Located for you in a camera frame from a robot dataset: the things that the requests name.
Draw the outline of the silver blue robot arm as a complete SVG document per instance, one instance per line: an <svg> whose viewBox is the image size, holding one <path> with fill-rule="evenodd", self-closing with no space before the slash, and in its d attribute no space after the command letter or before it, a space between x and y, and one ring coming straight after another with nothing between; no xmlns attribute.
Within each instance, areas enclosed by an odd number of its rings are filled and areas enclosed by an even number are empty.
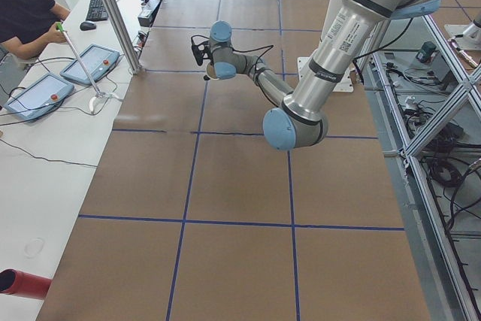
<svg viewBox="0 0 481 321"><path fill-rule="evenodd" d="M217 21L210 28L206 56L207 74L230 79L245 74L274 103L263 119L267 142L278 150L318 144L327 134L328 121L322 106L345 70L359 55L375 25L434 13L441 0L339 0L340 10L325 37L304 66L304 76L292 88L257 56L240 54L231 43L231 26Z"/></svg>
<svg viewBox="0 0 481 321"><path fill-rule="evenodd" d="M480 29L481 29L481 13L479 12L467 28L463 31L463 38L467 39L473 44L480 44Z"/></svg>

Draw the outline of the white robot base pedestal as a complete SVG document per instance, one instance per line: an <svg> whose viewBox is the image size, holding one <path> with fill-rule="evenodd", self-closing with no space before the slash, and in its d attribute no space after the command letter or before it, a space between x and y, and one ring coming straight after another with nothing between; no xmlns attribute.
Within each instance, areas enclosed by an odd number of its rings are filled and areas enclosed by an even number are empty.
<svg viewBox="0 0 481 321"><path fill-rule="evenodd" d="M330 81L334 83L334 92L353 92L354 87L350 77L350 69L345 70L343 74L334 74L330 71L326 71L320 65L314 65L314 61L310 57L298 57L298 80L302 81L309 72L320 79Z"/></svg>

